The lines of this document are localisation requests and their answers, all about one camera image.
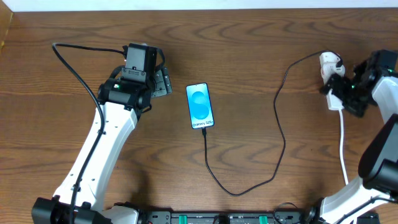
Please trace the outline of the blue Samsung Galaxy smartphone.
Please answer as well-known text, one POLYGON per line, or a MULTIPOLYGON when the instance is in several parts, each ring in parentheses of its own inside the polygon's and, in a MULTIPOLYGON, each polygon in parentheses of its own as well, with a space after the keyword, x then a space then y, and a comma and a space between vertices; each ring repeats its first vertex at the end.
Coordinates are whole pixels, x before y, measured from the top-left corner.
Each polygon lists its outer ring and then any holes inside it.
POLYGON ((210 100, 210 92, 206 83, 186 86, 188 109, 191 126, 201 129, 214 126, 214 116, 210 100))

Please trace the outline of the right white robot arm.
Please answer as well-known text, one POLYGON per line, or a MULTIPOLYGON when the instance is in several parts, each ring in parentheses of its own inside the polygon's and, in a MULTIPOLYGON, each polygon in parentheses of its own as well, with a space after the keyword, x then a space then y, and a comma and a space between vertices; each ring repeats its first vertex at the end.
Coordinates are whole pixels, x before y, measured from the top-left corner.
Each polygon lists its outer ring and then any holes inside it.
POLYGON ((361 118, 376 105, 384 126, 363 153, 358 176, 339 192, 323 198, 307 216, 307 223, 351 223, 385 203, 397 203, 397 52, 377 50, 345 76, 340 56, 320 56, 321 76, 329 108, 342 108, 361 118))

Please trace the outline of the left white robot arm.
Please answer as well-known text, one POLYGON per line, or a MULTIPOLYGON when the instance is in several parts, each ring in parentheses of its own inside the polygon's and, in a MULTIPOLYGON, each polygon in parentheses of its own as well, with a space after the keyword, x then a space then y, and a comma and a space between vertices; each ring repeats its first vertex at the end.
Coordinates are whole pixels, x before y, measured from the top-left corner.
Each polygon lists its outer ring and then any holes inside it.
POLYGON ((95 117, 80 153, 51 199, 39 197, 32 207, 34 223, 142 223, 125 203, 104 209, 109 179, 126 139, 152 98, 172 92, 165 56, 158 47, 130 43, 97 94, 84 84, 95 105, 95 117))

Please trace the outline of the white USB charger plug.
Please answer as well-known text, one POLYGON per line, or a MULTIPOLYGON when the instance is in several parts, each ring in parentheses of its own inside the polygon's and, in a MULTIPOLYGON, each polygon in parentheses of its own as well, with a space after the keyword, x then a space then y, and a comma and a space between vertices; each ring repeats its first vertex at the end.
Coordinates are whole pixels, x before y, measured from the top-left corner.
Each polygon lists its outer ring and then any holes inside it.
POLYGON ((343 65, 338 66, 339 62, 342 62, 338 54, 332 52, 324 52, 319 56, 321 75, 325 77, 326 75, 331 75, 337 73, 340 76, 344 75, 345 68, 343 65))

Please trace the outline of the white power strip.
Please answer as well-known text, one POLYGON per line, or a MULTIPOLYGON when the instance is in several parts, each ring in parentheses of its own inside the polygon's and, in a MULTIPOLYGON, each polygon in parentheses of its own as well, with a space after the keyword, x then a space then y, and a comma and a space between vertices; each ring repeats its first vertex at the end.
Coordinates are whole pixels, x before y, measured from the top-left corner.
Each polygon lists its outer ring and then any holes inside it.
MULTIPOLYGON (((340 77, 343 77, 345 75, 345 67, 342 65, 340 68, 336 68, 334 65, 329 63, 324 64, 321 67, 321 76, 323 78, 324 86, 326 86, 327 81, 335 73, 340 77)), ((331 90, 326 93, 326 101, 329 110, 338 111, 344 108, 341 100, 337 96, 333 95, 331 90)))

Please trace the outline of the cardboard box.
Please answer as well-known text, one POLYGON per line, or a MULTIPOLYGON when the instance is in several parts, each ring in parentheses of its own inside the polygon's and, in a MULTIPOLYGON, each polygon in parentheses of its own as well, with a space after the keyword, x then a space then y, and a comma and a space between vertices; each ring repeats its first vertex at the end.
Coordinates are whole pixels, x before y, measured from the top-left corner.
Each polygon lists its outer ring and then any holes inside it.
POLYGON ((9 32, 9 28, 12 22, 14 13, 6 6, 3 0, 1 0, 0 3, 0 41, 1 41, 1 46, 0 49, 2 49, 5 46, 5 39, 7 37, 7 34, 9 32))

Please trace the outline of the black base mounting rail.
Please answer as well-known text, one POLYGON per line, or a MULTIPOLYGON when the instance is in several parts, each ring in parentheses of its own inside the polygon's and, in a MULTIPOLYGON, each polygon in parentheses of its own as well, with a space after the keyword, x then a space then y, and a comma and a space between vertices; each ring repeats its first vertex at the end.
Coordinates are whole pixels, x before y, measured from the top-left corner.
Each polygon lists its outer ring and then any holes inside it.
POLYGON ((300 212, 173 213, 140 212, 138 224, 296 224, 305 223, 300 212))

